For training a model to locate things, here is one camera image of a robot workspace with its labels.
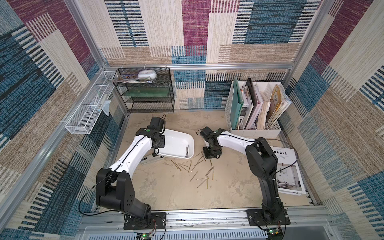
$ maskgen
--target patterned wall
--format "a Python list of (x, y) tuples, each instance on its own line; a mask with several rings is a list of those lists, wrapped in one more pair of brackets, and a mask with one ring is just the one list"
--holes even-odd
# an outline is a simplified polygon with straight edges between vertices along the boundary
[(336, 0), (279, 119), (344, 239), (384, 239), (384, 1)]
[[(77, 0), (110, 65), (291, 62), (321, 0)], [(174, 71), (176, 109), (217, 109), (234, 76), (287, 69)]]
[(0, 0), (0, 12), (2, 200), (98, 66), (64, 1)]
[[(62, 0), (0, 0), (0, 201), (98, 66)], [(111, 97), (90, 135), (67, 134), (0, 239), (70, 239), (76, 203), (109, 159), (123, 111)], [(82, 204), (89, 210), (92, 195)]]
[[(109, 99), (110, 115), (101, 113), (91, 134), (66, 134), (0, 234), (1, 240), (74, 239), (81, 220), (79, 201), (94, 185), (98, 170), (107, 167), (124, 120), (117, 97)], [(92, 209), (94, 198), (92, 190), (81, 203), (82, 211)]]

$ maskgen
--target wire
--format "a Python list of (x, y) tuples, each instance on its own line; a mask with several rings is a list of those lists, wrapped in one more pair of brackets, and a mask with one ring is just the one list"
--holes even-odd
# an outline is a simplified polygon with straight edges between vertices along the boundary
[(96, 214), (85, 214), (84, 212), (81, 211), (80, 209), (80, 204), (83, 202), (85, 196), (87, 196), (87, 194), (92, 190), (94, 189), (99, 183), (101, 183), (102, 181), (104, 181), (107, 177), (110, 177), (112, 175), (109, 174), (108, 176), (106, 176), (105, 178), (103, 178), (101, 181), (99, 181), (98, 183), (96, 183), (93, 187), (91, 187), (84, 195), (83, 197), (81, 198), (80, 202), (79, 202), (79, 206), (78, 206), (78, 210), (79, 210), (79, 213), (85, 215), (85, 216), (94, 216), (94, 215), (99, 215), (99, 214), (103, 214), (105, 212), (118, 212), (117, 210), (108, 210), (108, 211), (104, 211), (104, 212), (99, 212), (99, 213), (96, 213)]
[(165, 226), (165, 229), (164, 229), (164, 233), (162, 235), (162, 237), (159, 239), (159, 240), (162, 240), (164, 238), (164, 235), (166, 234), (166, 231), (167, 231), (167, 224), (166, 224), (166, 220), (164, 218), (161, 218), (159, 216), (155, 216), (155, 217), (158, 217), (160, 218), (162, 221), (164, 221), (164, 226)]
[[(246, 141), (246, 140), (243, 139), (243, 138), (239, 138), (239, 137), (236, 137), (236, 136), (233, 136), (233, 135), (229, 135), (229, 134), (219, 134), (219, 135), (222, 135), (222, 136), (230, 136), (230, 137), (234, 137), (234, 138), (237, 138), (237, 139)], [(283, 141), (283, 140), (280, 140), (280, 139), (276, 139), (276, 138), (264, 139), (264, 140), (260, 140), (260, 141), (250, 141), (250, 140), (247, 140), (247, 141), (248, 141), (248, 142), (263, 142), (263, 141), (269, 141), (269, 140), (276, 140), (276, 141), (280, 141), (280, 142), (283, 142), (283, 143), (288, 144), (288, 145), (295, 151), (295, 155), (296, 155), (296, 161), (295, 161), (294, 163), (292, 163), (292, 164), (289, 165), (288, 167), (282, 168), (282, 169), (280, 169), (279, 171), (276, 171), (276, 172), (274, 173), (273, 178), (275, 178), (275, 176), (276, 176), (276, 174), (277, 174), (278, 172), (281, 172), (282, 170), (287, 169), (287, 168), (293, 166), (295, 163), (297, 163), (297, 160), (299, 159), (299, 153), (296, 151), (296, 149), (295, 149), (290, 143), (288, 143), (288, 142), (286, 142), (286, 141)]]
[(253, 218), (253, 222), (263, 231), (267, 231), (268, 230), (268, 226), (265, 224), (266, 228), (262, 228), (260, 227), (260, 225), (255, 221), (255, 218)]

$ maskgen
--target wire mesh shelf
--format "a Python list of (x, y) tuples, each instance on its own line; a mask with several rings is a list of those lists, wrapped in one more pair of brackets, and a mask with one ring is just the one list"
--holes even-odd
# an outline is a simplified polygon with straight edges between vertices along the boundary
[[(174, 112), (175, 97), (169, 68), (145, 68), (157, 74), (152, 83), (116, 83), (114, 85), (130, 113)], [(118, 68), (113, 79), (123, 74), (138, 74), (144, 68)]]
[(93, 126), (95, 125), (101, 111), (98, 110), (103, 96), (107, 94), (106, 99), (109, 98), (114, 85), (109, 82), (109, 79), (114, 77), (115, 72), (104, 72), (101, 74), (95, 83), (89, 89), (87, 95), (81, 101), (73, 115), (71, 116), (65, 128), (71, 134), (90, 134)]

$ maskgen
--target black wire mesh shelf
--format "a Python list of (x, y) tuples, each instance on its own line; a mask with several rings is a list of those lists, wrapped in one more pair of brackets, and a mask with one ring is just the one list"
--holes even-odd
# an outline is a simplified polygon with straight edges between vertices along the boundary
[[(114, 82), (128, 111), (130, 113), (174, 112), (175, 97), (169, 68), (145, 69), (156, 72), (157, 78), (152, 83)], [(144, 68), (118, 68), (113, 78), (118, 79), (122, 74), (138, 74), (142, 70)]]

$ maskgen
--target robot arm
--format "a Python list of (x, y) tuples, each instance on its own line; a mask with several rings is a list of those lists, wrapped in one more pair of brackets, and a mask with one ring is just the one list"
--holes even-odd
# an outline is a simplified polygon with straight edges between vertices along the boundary
[(224, 129), (212, 131), (209, 127), (203, 128), (200, 134), (206, 144), (206, 147), (203, 147), (206, 158), (219, 158), (222, 147), (229, 147), (245, 154), (251, 172), (259, 179), (263, 195), (262, 220), (269, 225), (278, 225), (278, 221), (282, 220), (290, 224), (279, 198), (275, 179), (278, 159), (266, 140), (262, 137), (258, 139), (240, 137)]
[(108, 209), (148, 221), (151, 218), (151, 207), (135, 198), (132, 176), (140, 160), (153, 147), (164, 147), (165, 136), (162, 118), (152, 117), (147, 128), (136, 132), (132, 144), (127, 151), (109, 169), (100, 169), (96, 175), (96, 204)]

